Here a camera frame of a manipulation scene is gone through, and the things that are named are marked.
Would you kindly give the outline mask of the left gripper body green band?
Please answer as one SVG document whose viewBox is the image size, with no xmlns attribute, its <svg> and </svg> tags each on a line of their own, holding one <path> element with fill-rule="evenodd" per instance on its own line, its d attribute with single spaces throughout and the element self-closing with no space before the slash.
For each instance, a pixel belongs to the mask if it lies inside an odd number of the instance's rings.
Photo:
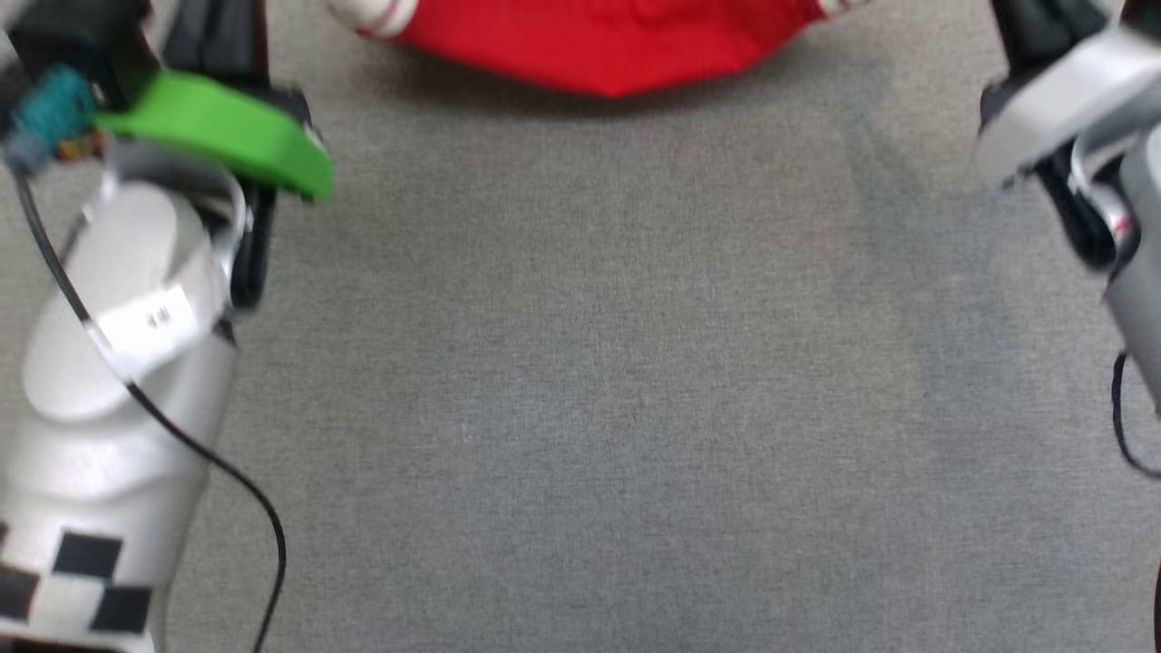
<svg viewBox="0 0 1161 653">
<path fill-rule="evenodd" d="M 113 74 L 124 88 L 94 125 L 215 162 L 245 180 L 327 201 L 336 162 L 298 88 L 272 82 L 264 1 L 181 1 L 154 53 L 142 33 L 149 1 L 99 1 L 132 57 Z"/>
</svg>

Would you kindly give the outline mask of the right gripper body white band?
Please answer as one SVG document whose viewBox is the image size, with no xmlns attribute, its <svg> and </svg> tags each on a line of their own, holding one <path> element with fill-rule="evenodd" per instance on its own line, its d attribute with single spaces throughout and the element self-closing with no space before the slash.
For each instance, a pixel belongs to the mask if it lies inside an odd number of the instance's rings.
<svg viewBox="0 0 1161 653">
<path fill-rule="evenodd" d="M 975 162 L 1011 182 L 1086 132 L 1131 128 L 1158 94 L 1158 2 L 991 1 L 1008 73 L 981 96 Z"/>
</svg>

